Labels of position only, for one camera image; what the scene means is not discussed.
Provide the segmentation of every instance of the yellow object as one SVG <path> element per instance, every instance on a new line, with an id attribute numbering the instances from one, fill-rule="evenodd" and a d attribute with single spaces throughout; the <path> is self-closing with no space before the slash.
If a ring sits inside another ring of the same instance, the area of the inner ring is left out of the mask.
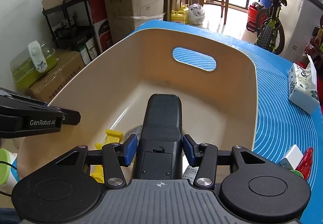
<path id="1" fill-rule="evenodd" d="M 185 24 L 188 23 L 188 12 L 189 12 L 189 9 L 188 9 L 188 5 L 182 5 L 179 9 L 179 11 L 183 11 L 185 12 Z"/>
<path id="2" fill-rule="evenodd" d="M 171 22 L 185 24 L 185 12 L 184 11 L 171 11 Z"/>
<path id="3" fill-rule="evenodd" d="M 122 132 L 106 129 L 105 133 L 107 134 L 107 139 L 106 139 L 105 143 L 104 144 L 95 143 L 95 147 L 97 150 L 102 149 L 102 146 L 104 146 L 106 144 L 120 143 L 123 139 Z M 104 183 L 103 166 L 97 165 L 95 167 L 94 173 L 91 174 L 91 177 L 93 177 L 99 183 Z"/>

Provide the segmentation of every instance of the green lid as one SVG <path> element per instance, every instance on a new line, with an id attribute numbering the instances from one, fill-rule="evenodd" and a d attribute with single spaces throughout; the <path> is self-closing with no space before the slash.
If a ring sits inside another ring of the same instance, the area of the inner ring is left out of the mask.
<path id="1" fill-rule="evenodd" d="M 0 148 L 0 161 L 10 163 L 10 155 L 7 149 Z M 10 166 L 0 164 L 0 185 L 7 183 L 10 174 Z"/>
<path id="2" fill-rule="evenodd" d="M 296 175 L 298 175 L 298 176 L 300 176 L 300 177 L 304 178 L 304 177 L 303 177 L 303 175 L 302 175 L 302 173 L 301 173 L 301 172 L 299 172 L 299 171 L 297 171 L 297 170 L 291 170 L 290 172 L 293 172 L 293 173 L 295 173 Z"/>

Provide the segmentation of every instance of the white refrigerator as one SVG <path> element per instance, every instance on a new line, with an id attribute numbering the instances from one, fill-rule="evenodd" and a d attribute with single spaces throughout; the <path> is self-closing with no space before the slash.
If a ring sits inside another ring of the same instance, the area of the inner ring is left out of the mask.
<path id="1" fill-rule="evenodd" d="M 323 4 L 318 0 L 287 0 L 287 7 L 282 5 L 279 19 L 285 31 L 285 46 L 281 57 L 298 62 L 322 14 Z"/>

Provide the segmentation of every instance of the bottle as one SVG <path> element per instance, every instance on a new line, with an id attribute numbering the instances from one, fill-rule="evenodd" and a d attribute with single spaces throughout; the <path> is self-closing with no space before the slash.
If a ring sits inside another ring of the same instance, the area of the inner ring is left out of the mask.
<path id="1" fill-rule="evenodd" d="M 17 168 L 17 154 L 11 153 L 7 149 L 0 149 L 0 161 L 7 162 Z M 0 164 L 0 188 L 11 194 L 14 186 L 19 181 L 18 172 L 13 167 Z"/>
<path id="2" fill-rule="evenodd" d="M 171 22 L 185 24 L 185 12 L 184 11 L 171 11 Z"/>
<path id="3" fill-rule="evenodd" d="M 188 9 L 188 5 L 182 5 L 182 6 L 180 7 L 179 11 L 183 11 L 183 12 L 185 12 L 185 24 L 187 24 L 187 23 L 188 23 L 188 12 L 190 11 L 190 10 Z"/>

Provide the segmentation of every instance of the white power adapter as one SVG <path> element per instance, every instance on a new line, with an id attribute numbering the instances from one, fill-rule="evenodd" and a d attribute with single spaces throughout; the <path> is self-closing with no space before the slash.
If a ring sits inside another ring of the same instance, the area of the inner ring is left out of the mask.
<path id="1" fill-rule="evenodd" d="M 303 153 L 297 145 L 293 145 L 279 161 L 279 164 L 286 169 L 295 170 L 303 158 Z"/>

